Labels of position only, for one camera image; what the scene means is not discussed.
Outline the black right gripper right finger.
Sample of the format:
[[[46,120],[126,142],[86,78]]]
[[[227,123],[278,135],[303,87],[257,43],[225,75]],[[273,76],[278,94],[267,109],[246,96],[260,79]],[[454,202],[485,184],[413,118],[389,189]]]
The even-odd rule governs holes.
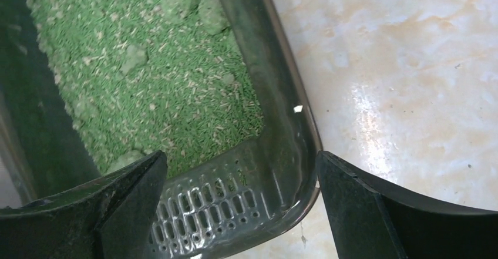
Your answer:
[[[497,212],[408,190],[330,153],[317,173],[339,258],[496,258]]]

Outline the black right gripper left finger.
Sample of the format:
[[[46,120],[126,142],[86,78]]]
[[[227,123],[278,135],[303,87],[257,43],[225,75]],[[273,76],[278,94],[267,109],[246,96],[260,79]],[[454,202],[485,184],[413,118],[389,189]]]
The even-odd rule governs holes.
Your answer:
[[[143,258],[166,180],[156,151],[70,190],[1,210],[2,258]]]

